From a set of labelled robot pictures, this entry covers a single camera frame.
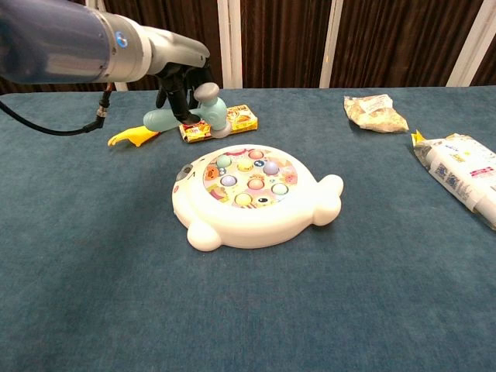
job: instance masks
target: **packaged food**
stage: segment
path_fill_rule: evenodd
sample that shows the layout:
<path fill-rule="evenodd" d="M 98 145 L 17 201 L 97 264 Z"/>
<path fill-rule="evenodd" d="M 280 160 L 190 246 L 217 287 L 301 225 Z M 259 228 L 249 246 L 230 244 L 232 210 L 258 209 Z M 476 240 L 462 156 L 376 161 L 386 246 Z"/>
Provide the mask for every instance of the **packaged food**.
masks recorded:
<path fill-rule="evenodd" d="M 496 229 L 496 154 L 470 136 L 425 139 L 412 134 L 414 152 L 446 190 Z"/>
<path fill-rule="evenodd" d="M 380 133 L 406 132 L 408 123 L 393 108 L 389 95 L 354 98 L 345 96 L 344 109 L 348 119 L 361 129 Z"/>
<path fill-rule="evenodd" d="M 251 112 L 247 105 L 239 105 L 227 108 L 227 120 L 231 123 L 231 133 L 236 134 L 256 130 L 258 128 L 258 118 Z M 181 124 L 179 126 L 181 136 L 185 142 L 192 143 L 209 140 L 210 126 L 203 120 L 191 126 Z"/>

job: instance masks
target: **blue tablecloth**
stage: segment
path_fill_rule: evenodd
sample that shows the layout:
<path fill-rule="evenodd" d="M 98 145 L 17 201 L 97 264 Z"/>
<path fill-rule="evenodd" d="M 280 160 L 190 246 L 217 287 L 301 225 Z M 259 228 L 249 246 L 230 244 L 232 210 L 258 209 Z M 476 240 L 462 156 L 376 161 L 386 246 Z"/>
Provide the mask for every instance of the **blue tablecloth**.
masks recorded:
<path fill-rule="evenodd" d="M 496 232 L 421 166 L 407 133 L 358 129 L 343 96 L 388 93 L 428 138 L 496 150 L 496 87 L 221 91 L 250 133 L 178 130 L 109 148 L 155 91 L 116 92 L 104 129 L 47 136 L 0 115 L 0 370 L 494 371 Z M 99 94 L 5 95 L 55 129 L 93 120 Z M 343 209 L 262 250 L 194 250 L 176 173 L 233 144 L 275 146 Z"/>

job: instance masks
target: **black cable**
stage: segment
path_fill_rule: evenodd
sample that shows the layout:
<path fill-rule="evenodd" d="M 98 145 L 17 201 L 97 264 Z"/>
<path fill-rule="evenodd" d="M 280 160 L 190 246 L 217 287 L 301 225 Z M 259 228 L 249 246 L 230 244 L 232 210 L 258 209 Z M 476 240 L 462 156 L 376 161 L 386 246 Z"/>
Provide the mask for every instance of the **black cable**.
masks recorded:
<path fill-rule="evenodd" d="M 86 126 L 83 126 L 82 128 L 76 129 L 76 130 L 60 131 L 60 130 L 43 128 L 42 126 L 38 126 L 34 122 L 30 122 L 28 119 L 25 119 L 21 115 L 12 111 L 2 101 L 0 101 L 0 109 L 4 113 L 6 113 L 7 115 L 9 115 L 12 118 L 14 118 L 15 120 L 17 120 L 18 122 L 21 122 L 25 126 L 28 126 L 31 129 L 37 130 L 38 132 L 50 134 L 52 136 L 76 136 L 77 134 L 89 133 L 92 130 L 103 127 L 103 122 L 105 121 L 105 117 L 107 116 L 107 108 L 110 106 L 109 99 L 110 99 L 111 93 L 112 93 L 112 84 L 108 83 L 107 88 L 103 91 L 102 98 L 100 99 L 100 102 L 99 102 L 100 106 L 98 107 L 98 111 L 97 111 L 96 118 L 95 118 L 94 122 L 90 122 Z"/>

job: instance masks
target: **yellow snack box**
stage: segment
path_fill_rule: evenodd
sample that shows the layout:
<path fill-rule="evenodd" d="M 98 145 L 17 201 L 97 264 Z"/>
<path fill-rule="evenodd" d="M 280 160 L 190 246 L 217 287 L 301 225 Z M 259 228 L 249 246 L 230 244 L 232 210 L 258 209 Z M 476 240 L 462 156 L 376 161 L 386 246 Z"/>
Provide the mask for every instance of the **yellow snack box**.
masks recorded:
<path fill-rule="evenodd" d="M 231 123 L 231 134 L 257 130 L 258 118 L 251 112 L 247 105 L 239 105 L 227 108 L 227 120 Z M 181 124 L 179 126 L 183 141 L 188 143 L 209 140 L 210 125 L 203 120 L 192 126 Z"/>

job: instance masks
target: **brown curtain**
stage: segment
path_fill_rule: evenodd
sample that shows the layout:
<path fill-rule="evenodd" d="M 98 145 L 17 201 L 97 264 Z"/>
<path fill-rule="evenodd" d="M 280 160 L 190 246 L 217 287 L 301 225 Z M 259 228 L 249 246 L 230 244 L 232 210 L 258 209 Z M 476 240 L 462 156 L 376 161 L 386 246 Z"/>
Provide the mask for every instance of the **brown curtain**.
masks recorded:
<path fill-rule="evenodd" d="M 331 4 L 241 0 L 243 87 L 318 87 Z"/>
<path fill-rule="evenodd" d="M 84 0 L 71 0 L 84 4 Z M 219 17 L 216 0 L 105 0 L 107 12 L 120 14 L 143 26 L 167 29 L 201 41 L 210 50 L 212 74 L 222 87 Z M 157 89 L 157 79 L 146 76 L 128 84 L 129 89 Z M 0 78 L 0 93 L 30 91 L 101 91 L 104 84 L 13 84 Z"/>
<path fill-rule="evenodd" d="M 483 0 L 346 0 L 331 88 L 443 86 Z"/>
<path fill-rule="evenodd" d="M 487 49 L 471 85 L 496 85 L 496 37 Z"/>

